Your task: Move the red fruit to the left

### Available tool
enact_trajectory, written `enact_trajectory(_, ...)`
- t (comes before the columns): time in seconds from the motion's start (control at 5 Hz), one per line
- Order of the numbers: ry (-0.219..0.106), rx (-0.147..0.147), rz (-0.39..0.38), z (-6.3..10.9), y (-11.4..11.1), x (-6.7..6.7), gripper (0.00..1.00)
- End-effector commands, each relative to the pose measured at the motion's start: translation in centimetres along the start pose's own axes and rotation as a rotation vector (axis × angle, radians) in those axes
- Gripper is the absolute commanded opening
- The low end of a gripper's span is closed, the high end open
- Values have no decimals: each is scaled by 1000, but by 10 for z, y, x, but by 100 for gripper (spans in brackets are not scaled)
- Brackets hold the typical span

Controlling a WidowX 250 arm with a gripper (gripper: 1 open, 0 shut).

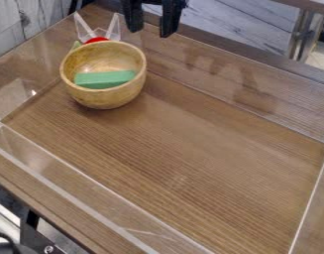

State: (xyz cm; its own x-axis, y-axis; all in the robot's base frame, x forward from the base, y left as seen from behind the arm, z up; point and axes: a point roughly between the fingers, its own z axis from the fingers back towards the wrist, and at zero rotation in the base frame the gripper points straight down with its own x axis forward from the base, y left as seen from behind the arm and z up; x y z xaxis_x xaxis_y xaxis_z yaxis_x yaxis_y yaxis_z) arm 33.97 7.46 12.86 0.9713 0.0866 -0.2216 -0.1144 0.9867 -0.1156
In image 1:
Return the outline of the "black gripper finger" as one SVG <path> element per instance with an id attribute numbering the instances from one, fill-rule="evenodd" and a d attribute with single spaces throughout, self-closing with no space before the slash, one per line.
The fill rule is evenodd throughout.
<path id="1" fill-rule="evenodd" d="M 142 0 L 121 0 L 126 25 L 131 33 L 137 33 L 143 29 L 143 8 Z"/>
<path id="2" fill-rule="evenodd" d="M 187 0 L 162 0 L 163 15 L 161 17 L 161 37 L 169 38 L 179 29 L 183 10 Z"/>

